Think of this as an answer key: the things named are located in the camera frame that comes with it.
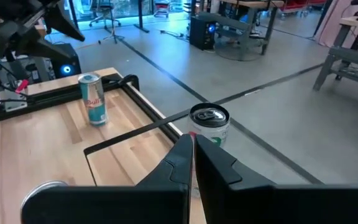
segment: can lid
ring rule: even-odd
[[[54,180],[54,181],[48,181],[48,182],[42,183],[41,185],[39,185],[38,187],[36,187],[32,191],[30,191],[30,193],[28,193],[24,197],[23,202],[22,202],[22,209],[23,209],[23,206],[26,203],[26,201],[28,201],[31,197],[38,194],[39,192],[49,189],[51,187],[64,187],[64,186],[68,186],[68,185],[65,182],[60,181],[60,180]]]
[[[204,127],[217,128],[229,122],[229,113],[222,106],[200,103],[190,110],[190,118]]]
[[[98,81],[99,79],[100,79],[100,75],[94,74],[94,73],[89,73],[89,74],[80,75],[80,77],[78,78],[78,81],[80,83],[94,83],[94,82]]]

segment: can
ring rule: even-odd
[[[88,111],[89,123],[93,126],[102,126],[107,122],[106,104],[100,75],[88,73],[78,78],[82,99]]]
[[[202,134],[219,147],[224,146],[230,126],[229,112],[213,103],[200,103],[191,108],[189,133]]]
[[[53,180],[53,181],[48,181],[48,182],[42,183],[41,185],[39,185],[38,187],[36,187],[32,191],[30,191],[30,193],[28,193],[24,197],[22,206],[21,206],[21,213],[22,213],[22,209],[23,209],[25,203],[34,195],[37,195],[39,192],[41,192],[43,190],[50,189],[52,187],[66,187],[66,186],[68,186],[68,184],[66,184],[66,182],[63,182],[60,180]]]

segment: desk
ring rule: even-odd
[[[270,38],[273,32],[273,26],[275,17],[277,14],[278,7],[282,7],[284,5],[283,1],[272,1],[270,4],[270,8],[272,9],[272,13],[270,15],[270,21],[267,27],[267,32],[265,37],[259,37],[260,42],[253,42],[250,39],[250,33],[252,32],[252,28],[254,26],[254,17],[257,14],[258,9],[266,9],[267,2],[266,1],[236,1],[236,0],[220,0],[221,2],[228,2],[229,4],[240,5],[249,7],[248,10],[248,20],[247,22],[240,22],[235,19],[223,17],[219,14],[215,13],[208,13],[201,11],[199,13],[200,17],[208,18],[211,21],[216,21],[219,23],[219,29],[216,31],[219,35],[230,37],[237,39],[240,42],[239,55],[237,57],[238,60],[242,61],[244,59],[244,54],[246,53],[247,49],[251,47],[256,47],[262,45],[262,55],[266,54],[267,47],[269,46]],[[242,34],[238,34],[237,32],[233,32],[231,30],[224,30],[223,26],[233,27],[235,29],[242,30]]]
[[[350,49],[342,47],[351,27],[358,27],[357,16],[342,18],[340,21],[341,30],[334,41],[333,47],[329,50],[328,56],[324,62],[324,65],[318,75],[313,89],[319,90],[321,85],[325,82],[328,75],[335,73],[337,75],[336,80],[340,80],[342,77],[349,78],[358,82],[358,75],[350,74],[347,69],[351,63],[358,64],[358,35]],[[342,60],[341,64],[337,67],[333,66],[334,62]]]
[[[38,33],[41,35],[42,38],[44,38],[47,35],[47,31],[45,30],[44,24],[41,19],[38,20],[38,24],[35,25],[35,28],[37,29]],[[33,57],[35,65],[37,66],[40,74],[41,80],[49,80],[49,74],[48,70],[45,66],[45,62],[43,58],[41,57]]]
[[[95,72],[101,76],[117,73],[114,68]],[[75,83],[77,76],[30,85],[28,91],[40,93]],[[42,182],[93,185],[83,150],[152,122],[122,89],[106,92],[105,98],[109,122],[100,128],[88,124],[81,100],[0,122],[0,223],[19,224],[23,198]],[[98,185],[135,185],[172,146],[161,130],[154,129],[90,154],[88,159]],[[199,198],[192,198],[190,220],[205,223]]]

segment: white can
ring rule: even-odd
[[[200,103],[190,110],[189,133],[202,134],[219,147],[226,142],[229,126],[229,112],[222,106],[213,103]]]

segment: blue light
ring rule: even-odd
[[[63,67],[63,72],[65,73],[70,73],[71,72],[71,68],[69,66],[64,66]]]
[[[215,25],[214,24],[210,24],[208,27],[208,32],[210,34],[212,34],[213,32],[215,32]]]
[[[62,65],[60,67],[60,73],[62,74],[62,76],[70,76],[73,75],[74,69],[71,65]]]

